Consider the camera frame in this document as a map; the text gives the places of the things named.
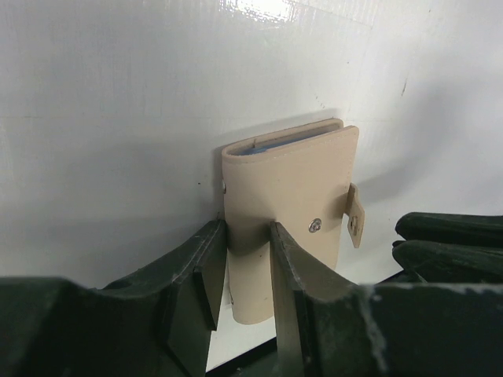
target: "beige leather wallet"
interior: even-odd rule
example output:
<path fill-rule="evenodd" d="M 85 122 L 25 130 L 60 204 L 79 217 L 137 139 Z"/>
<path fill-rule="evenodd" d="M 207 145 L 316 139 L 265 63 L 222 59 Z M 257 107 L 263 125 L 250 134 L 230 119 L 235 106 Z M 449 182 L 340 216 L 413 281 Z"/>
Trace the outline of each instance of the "beige leather wallet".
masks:
<path fill-rule="evenodd" d="M 344 213 L 355 247 L 365 212 L 351 184 L 358 128 L 328 119 L 253 137 L 222 151 L 234 319 L 257 324 L 274 314 L 269 223 L 334 269 Z"/>

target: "white wall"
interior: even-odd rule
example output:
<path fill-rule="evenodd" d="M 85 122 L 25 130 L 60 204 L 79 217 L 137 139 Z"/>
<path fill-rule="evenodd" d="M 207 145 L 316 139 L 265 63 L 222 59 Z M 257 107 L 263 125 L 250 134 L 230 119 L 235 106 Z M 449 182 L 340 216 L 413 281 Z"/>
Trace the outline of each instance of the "white wall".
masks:
<path fill-rule="evenodd" d="M 219 148 L 360 127 L 357 282 L 412 210 L 503 210 L 503 3 L 0 0 L 0 273 L 101 287 L 222 210 Z M 274 336 L 225 295 L 211 368 Z"/>

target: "card holder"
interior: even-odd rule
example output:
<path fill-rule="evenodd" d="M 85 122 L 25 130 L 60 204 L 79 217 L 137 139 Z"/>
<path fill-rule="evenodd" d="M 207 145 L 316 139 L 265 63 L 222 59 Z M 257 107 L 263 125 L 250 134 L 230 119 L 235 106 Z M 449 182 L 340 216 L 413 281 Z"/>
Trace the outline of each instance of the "card holder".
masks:
<path fill-rule="evenodd" d="M 358 128 L 328 119 L 253 137 L 222 150 L 233 317 L 257 324 L 273 316 L 269 223 L 334 269 L 344 213 L 355 247 L 365 212 L 351 184 Z"/>

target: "stitching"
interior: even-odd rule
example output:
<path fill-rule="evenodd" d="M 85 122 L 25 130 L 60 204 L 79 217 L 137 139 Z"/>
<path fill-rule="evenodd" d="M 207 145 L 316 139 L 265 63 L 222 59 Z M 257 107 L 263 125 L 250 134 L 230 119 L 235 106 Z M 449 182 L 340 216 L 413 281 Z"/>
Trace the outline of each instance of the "stitching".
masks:
<path fill-rule="evenodd" d="M 224 161 L 225 161 L 225 163 L 232 163 L 234 165 L 241 165 L 241 164 L 245 164 L 245 163 L 268 163 L 269 161 L 272 161 L 274 159 L 281 159 L 281 158 L 283 158 L 285 156 L 288 156 L 288 155 L 293 155 L 293 154 L 296 154 L 296 153 L 304 152 L 304 151 L 306 151 L 307 149 L 310 149 L 310 148 L 319 147 L 320 145 L 331 144 L 331 143 L 333 143 L 335 141 L 338 141 L 340 139 L 344 139 L 345 137 L 349 137 L 349 136 L 354 136 L 354 135 L 353 134 L 346 134 L 346 135 L 343 135 L 343 136 L 335 137 L 335 138 L 333 138 L 331 140 L 327 140 L 327 141 L 324 141 L 322 143 L 312 144 L 312 145 L 306 146 L 304 148 L 297 148 L 294 151 L 291 151 L 291 152 L 288 152 L 288 153 L 284 153 L 282 155 L 278 155 L 278 156 L 275 156 L 275 157 L 271 157 L 269 159 L 263 159 L 263 160 L 260 160 L 260 161 L 236 161 L 236 160 L 228 159 L 227 157 L 224 159 Z"/>

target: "white surface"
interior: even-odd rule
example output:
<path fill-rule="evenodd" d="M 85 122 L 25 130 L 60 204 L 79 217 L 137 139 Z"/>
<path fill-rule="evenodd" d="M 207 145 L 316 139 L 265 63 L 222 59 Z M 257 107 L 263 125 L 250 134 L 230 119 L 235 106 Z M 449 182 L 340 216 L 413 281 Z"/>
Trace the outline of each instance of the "white surface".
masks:
<path fill-rule="evenodd" d="M 411 210 L 501 214 L 503 3 L 0 1 L 0 273 L 86 286 L 161 256 L 222 210 L 220 147 L 337 116 L 360 127 L 362 248 L 398 271 Z M 222 303 L 208 367 L 274 336 Z"/>

